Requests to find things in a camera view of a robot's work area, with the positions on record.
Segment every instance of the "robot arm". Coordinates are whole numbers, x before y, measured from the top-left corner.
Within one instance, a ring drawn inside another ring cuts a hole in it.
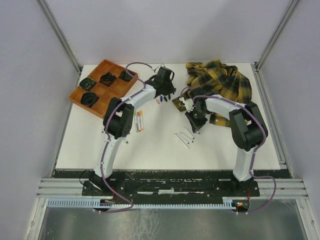
[[[122,97],[121,99],[113,97],[111,99],[103,119],[103,125],[106,126],[108,119],[111,118],[109,126],[106,129],[106,132],[108,132],[110,135],[110,139],[108,140],[106,137],[106,141],[108,141],[108,147],[102,161],[103,175],[105,178],[108,178],[113,172],[113,165],[120,143],[124,137],[129,134],[132,128],[135,109],[141,107],[143,104],[153,100],[159,95],[167,96],[174,94],[176,89],[172,84],[173,78],[173,71],[163,66],[160,67],[157,74],[153,75],[145,82],[146,86],[144,91],[135,95],[134,97],[131,97],[128,101],[123,103],[117,110],[117,113],[113,116],[112,112],[114,109],[128,97]],[[102,177],[100,161],[95,166],[93,171],[99,178]]]
[[[238,147],[233,177],[237,183],[250,180],[249,170],[253,151],[262,142],[263,134],[258,125],[239,106],[245,107],[252,113],[262,125],[266,136],[268,136],[268,130],[258,106],[255,103],[231,104],[232,101],[223,101],[221,100],[223,97],[218,94],[214,95],[215,98],[208,98],[205,96],[204,90],[199,87],[193,89],[189,94],[191,99],[180,98],[180,100],[184,102],[187,108],[185,115],[191,124],[192,131],[195,133],[206,124],[207,114],[217,113],[230,120],[232,138]],[[191,104],[195,96],[198,96],[198,98]]]

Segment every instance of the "white tabletop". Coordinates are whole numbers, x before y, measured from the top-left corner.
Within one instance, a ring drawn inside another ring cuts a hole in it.
[[[266,120],[257,84],[250,63],[227,63],[236,65],[239,71],[249,78],[252,87],[252,101],[255,102]],[[85,65],[81,80],[90,74],[96,65]],[[188,79],[185,64],[172,63],[166,67],[173,70],[173,85],[178,96]],[[147,66],[132,65],[130,69],[139,77],[147,80],[154,73]],[[142,84],[136,82],[127,95],[140,89]],[[157,104],[152,100],[139,110],[143,111],[144,131],[136,132],[132,125],[128,135],[128,144],[121,143],[114,161],[113,169],[123,170],[231,170],[237,156],[231,129],[228,127],[207,124],[194,134],[194,143],[186,149],[174,136],[184,132],[184,126],[191,129],[184,112],[179,112],[171,101]],[[92,113],[73,104],[67,128],[58,156],[56,169],[93,169],[101,160],[104,147],[103,120]],[[271,135],[258,150],[254,169],[280,169],[276,150]]]

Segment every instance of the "brown wooden box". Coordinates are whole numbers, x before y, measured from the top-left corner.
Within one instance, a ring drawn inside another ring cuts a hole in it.
[[[95,93],[99,99],[92,107],[87,107],[81,104],[81,97],[84,93],[88,91],[82,89],[80,86],[77,86],[76,89],[70,94],[69,99],[74,104],[77,104],[81,108],[93,113],[99,118],[104,118],[109,102],[113,97],[122,98],[126,95],[129,89],[135,84],[137,81],[135,78],[132,78],[129,82],[126,82],[120,79],[120,74],[124,71],[125,68],[119,66],[111,61],[103,60],[100,64],[87,76],[88,78],[92,78],[96,84],[89,91],[91,93]],[[116,80],[108,87],[102,83],[99,83],[100,77],[106,73],[110,72],[112,75],[116,76]]]

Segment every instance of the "plaid cloth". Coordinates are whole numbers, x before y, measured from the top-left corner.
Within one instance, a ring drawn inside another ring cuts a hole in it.
[[[226,99],[242,104],[251,102],[250,81],[238,72],[236,66],[228,66],[221,63],[220,59],[215,59],[208,63],[188,62],[185,67],[190,75],[186,81],[189,87],[193,89],[201,87],[206,93],[217,93]],[[229,120],[216,113],[211,114],[209,122],[219,126],[231,126]]]

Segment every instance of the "gray floor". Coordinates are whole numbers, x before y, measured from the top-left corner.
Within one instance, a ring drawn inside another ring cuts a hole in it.
[[[251,208],[264,201],[252,200]],[[295,200],[275,200],[261,212],[141,209],[98,214],[47,208],[39,240],[307,240]]]

